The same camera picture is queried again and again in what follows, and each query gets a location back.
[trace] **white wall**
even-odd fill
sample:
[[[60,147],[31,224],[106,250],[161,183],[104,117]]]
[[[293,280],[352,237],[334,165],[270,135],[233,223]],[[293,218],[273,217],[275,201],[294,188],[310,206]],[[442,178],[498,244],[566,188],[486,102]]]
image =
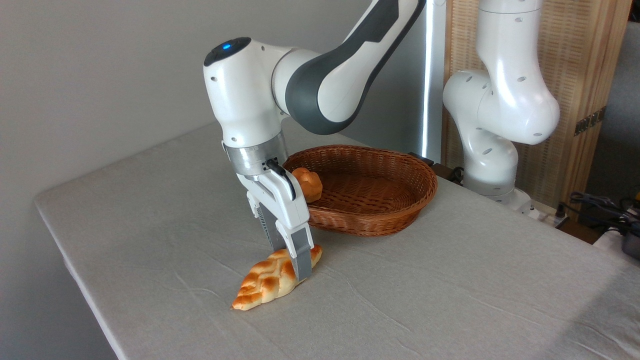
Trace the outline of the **white wall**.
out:
[[[37,193],[211,122],[202,62],[218,43],[327,51],[369,3],[0,0],[0,359],[114,358],[35,211]],[[403,51],[424,56],[421,35],[409,38]],[[422,71],[420,61],[395,66],[403,78]],[[382,77],[372,92],[399,86]],[[421,114],[412,99],[401,117]],[[380,109],[398,108],[388,101]],[[403,119],[393,126],[420,120]]]

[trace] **metal hinge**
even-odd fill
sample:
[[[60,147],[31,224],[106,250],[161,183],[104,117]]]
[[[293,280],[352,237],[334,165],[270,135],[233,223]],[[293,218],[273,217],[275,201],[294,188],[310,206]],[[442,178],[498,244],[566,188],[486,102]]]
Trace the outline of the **metal hinge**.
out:
[[[578,136],[581,133],[587,131],[589,128],[595,126],[597,123],[599,123],[600,121],[602,121],[602,119],[604,118],[604,113],[605,110],[607,109],[607,107],[603,107],[602,109],[594,112],[593,114],[587,116],[586,118],[578,121],[575,124],[575,132],[573,133],[574,136]]]

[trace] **table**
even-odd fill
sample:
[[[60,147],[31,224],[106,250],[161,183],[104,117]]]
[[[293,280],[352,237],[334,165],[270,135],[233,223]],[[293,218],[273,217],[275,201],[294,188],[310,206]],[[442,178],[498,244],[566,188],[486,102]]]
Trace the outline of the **table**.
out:
[[[283,125],[290,152],[354,143]],[[270,249],[220,139],[205,126],[36,198],[120,359],[640,358],[640,269],[443,179],[395,235],[312,230],[310,279],[230,310]]]

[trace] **light strip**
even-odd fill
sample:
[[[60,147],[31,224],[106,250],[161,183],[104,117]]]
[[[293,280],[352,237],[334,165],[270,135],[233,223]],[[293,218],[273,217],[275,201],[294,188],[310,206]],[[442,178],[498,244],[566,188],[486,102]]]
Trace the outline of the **light strip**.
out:
[[[424,107],[422,111],[422,152],[427,157],[429,142],[429,91],[431,90],[431,58],[433,56],[433,0],[427,0],[425,8],[425,57],[424,57]]]

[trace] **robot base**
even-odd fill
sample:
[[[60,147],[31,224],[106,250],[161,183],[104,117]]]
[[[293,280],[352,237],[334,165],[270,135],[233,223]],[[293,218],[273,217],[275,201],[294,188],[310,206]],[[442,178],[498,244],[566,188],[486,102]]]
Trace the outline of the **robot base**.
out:
[[[536,220],[540,217],[540,212],[533,207],[531,197],[520,189],[513,188],[513,190],[504,195],[486,196],[486,198],[499,202],[513,211],[517,211]]]

